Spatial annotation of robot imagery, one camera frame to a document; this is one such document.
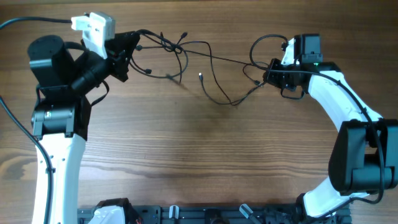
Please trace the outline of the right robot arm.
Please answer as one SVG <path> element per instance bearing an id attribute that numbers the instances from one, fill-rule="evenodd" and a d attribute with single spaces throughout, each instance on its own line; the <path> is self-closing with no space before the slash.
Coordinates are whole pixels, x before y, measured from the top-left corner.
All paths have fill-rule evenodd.
<path id="1" fill-rule="evenodd" d="M 354 201 L 370 203 L 397 187 L 397 120 L 372 110 L 348 85 L 334 62 L 324 62 L 318 34 L 296 35 L 281 44 L 282 59 L 265 67 L 263 79 L 281 91 L 310 95 L 335 125 L 338 136 L 328 176 L 297 199 L 297 220 L 319 222 Z"/>

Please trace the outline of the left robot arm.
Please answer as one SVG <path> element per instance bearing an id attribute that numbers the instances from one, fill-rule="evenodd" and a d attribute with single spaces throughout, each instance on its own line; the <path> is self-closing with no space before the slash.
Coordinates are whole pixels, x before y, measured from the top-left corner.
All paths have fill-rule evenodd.
<path id="1" fill-rule="evenodd" d="M 91 109 L 86 94 L 112 75 L 128 79 L 128 63 L 139 42 L 136 32 L 116 34 L 104 43 L 105 57 L 87 46 L 46 35 L 28 48 L 37 102 L 32 135 L 37 146 L 37 185 L 33 223 L 77 223 L 78 175 Z"/>

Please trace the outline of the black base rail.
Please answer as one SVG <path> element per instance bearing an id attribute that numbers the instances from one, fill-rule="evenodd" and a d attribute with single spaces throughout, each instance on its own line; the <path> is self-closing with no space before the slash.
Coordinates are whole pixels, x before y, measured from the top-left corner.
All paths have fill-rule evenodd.
<path id="1" fill-rule="evenodd" d="M 169 207 L 134 206 L 141 216 L 142 223 L 292 223 L 293 209 L 291 204 L 251 207 L 252 218 L 245 217 L 238 207 L 180 207 L 177 218 L 171 218 Z"/>

